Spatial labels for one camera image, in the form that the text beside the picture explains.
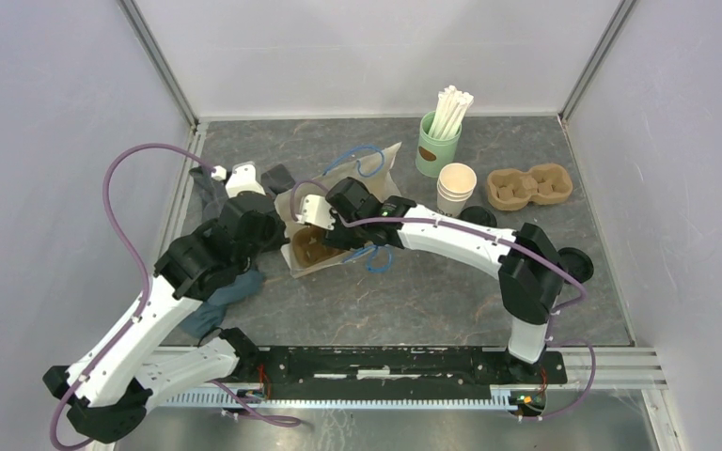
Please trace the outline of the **brown paper bag blue handles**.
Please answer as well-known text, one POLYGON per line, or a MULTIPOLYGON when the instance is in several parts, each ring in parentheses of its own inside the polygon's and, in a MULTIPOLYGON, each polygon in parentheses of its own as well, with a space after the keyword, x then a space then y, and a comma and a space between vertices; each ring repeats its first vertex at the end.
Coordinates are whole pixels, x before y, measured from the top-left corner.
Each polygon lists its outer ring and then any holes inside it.
MULTIPOLYGON (((295 219, 302 198, 308 194, 324 196, 332 207, 331 213, 336 222, 340 221, 344 225, 376 215, 387 199, 400 195, 400 189, 390 175, 400 147, 400 143, 383 149, 361 146, 330 163, 316 178, 297 182, 293 188, 279 195, 275 207, 285 222, 286 237, 291 240, 297 231, 309 226, 298 224, 295 219)), ((385 243, 369 234, 373 243, 385 243)), ((339 256, 308 268, 296 261, 290 243, 281 247, 281 254, 289 266, 290 275, 301 278, 350 262, 361 257, 364 252, 370 253, 374 248, 373 243, 358 250, 344 251, 339 256)))

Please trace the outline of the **stack of paper cups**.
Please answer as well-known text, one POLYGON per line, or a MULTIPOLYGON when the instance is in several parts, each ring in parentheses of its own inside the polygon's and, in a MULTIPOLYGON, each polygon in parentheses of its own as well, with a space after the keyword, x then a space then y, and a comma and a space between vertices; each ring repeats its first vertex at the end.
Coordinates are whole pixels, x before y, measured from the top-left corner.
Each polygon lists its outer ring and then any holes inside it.
POLYGON ((444 166, 436 182, 438 212, 450 217, 458 216, 477 183, 477 175, 470 166, 464 163, 444 166))

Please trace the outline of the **black plastic cup lid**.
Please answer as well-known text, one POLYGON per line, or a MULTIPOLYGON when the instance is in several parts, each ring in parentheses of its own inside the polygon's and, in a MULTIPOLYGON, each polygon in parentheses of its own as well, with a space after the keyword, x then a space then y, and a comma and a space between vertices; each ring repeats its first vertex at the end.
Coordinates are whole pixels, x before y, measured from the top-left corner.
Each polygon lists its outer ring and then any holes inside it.
POLYGON ((464 208, 458 218, 470 224, 497 227, 495 215, 487 208, 482 206, 470 206, 464 208))

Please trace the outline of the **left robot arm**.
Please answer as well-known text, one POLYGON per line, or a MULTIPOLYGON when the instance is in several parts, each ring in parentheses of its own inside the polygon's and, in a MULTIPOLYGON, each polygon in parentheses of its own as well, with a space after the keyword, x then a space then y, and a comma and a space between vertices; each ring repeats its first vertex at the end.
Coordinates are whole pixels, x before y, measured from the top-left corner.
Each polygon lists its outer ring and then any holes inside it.
POLYGON ((114 443, 156 407, 207 381, 250 381, 258 358, 225 338, 162 363, 148 359, 168 334, 214 292, 247 273, 282 237, 284 223, 266 194, 244 191, 220 215, 173 240, 145 276, 138 298, 102 340, 77 362, 51 367, 43 382, 87 442, 114 443))

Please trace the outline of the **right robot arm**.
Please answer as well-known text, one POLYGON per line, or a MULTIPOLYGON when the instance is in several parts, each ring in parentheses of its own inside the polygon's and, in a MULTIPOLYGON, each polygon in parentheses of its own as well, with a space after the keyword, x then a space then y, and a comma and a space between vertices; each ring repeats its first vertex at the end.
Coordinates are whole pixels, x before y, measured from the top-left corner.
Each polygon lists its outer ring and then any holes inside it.
POLYGON ((328 231, 329 246, 350 250, 374 243, 427 252, 492 276, 511 316, 508 376, 529 383, 542 373, 551 312, 569 275, 540 227, 477 225, 405 197, 380 200, 354 178, 342 179, 311 203, 321 210, 319 225, 328 231))

